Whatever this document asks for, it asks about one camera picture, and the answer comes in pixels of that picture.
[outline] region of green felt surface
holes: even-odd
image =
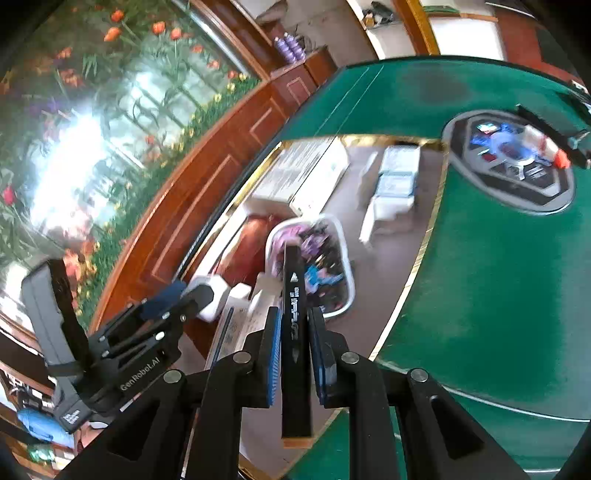
[[[545,77],[478,61],[356,66],[315,95],[283,137],[439,138],[459,113],[514,111],[516,103],[563,133],[588,128],[566,92]],[[574,173],[573,204],[533,217],[502,206],[451,167],[423,264],[378,360],[423,367],[442,384],[504,405],[591,417],[591,172]],[[525,468],[560,466],[585,427],[462,403]],[[341,417],[290,476],[348,477]]]

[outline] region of flower mural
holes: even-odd
[[[0,77],[0,280],[62,257],[87,326],[158,189],[257,80],[166,0],[66,1]]]

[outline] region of white plastic container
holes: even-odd
[[[347,301],[345,304],[330,313],[325,313],[324,318],[327,320],[332,317],[336,317],[343,312],[347,311],[347,309],[353,304],[353,300],[355,299],[355,282],[353,280],[353,273],[351,272],[351,264],[349,263],[349,253],[347,251],[347,242],[345,241],[345,233],[343,232],[343,226],[340,224],[337,217],[334,215],[328,215],[326,213],[321,213],[320,215],[313,217],[313,218],[304,218],[304,217],[296,217],[286,220],[285,222],[281,222],[277,225],[269,234],[267,238],[267,244],[265,246],[265,273],[271,274],[271,250],[273,246],[273,239],[275,238],[276,234],[283,230],[285,227],[292,226],[292,225],[307,225],[312,226],[315,223],[320,221],[325,222],[328,225],[328,232],[335,236],[339,243],[339,254],[340,260],[343,265],[343,272],[345,274],[345,281],[347,282]]]

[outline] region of brown leather object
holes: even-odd
[[[249,216],[232,239],[213,273],[221,275],[231,287],[245,283],[254,287],[256,276],[265,271],[265,244],[271,230],[282,219],[275,215]]]

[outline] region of purple bottle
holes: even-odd
[[[283,40],[283,38],[275,37],[275,48],[279,50],[279,53],[281,53],[281,55],[283,56],[283,58],[285,58],[287,63],[296,62],[296,56],[290,50],[289,46],[287,45],[287,43],[285,43],[285,40]]]
[[[283,34],[283,39],[287,46],[289,46],[290,50],[293,52],[297,60],[304,60],[306,58],[306,54],[304,53],[303,48],[300,47],[298,41],[294,38],[293,35],[285,32]]]

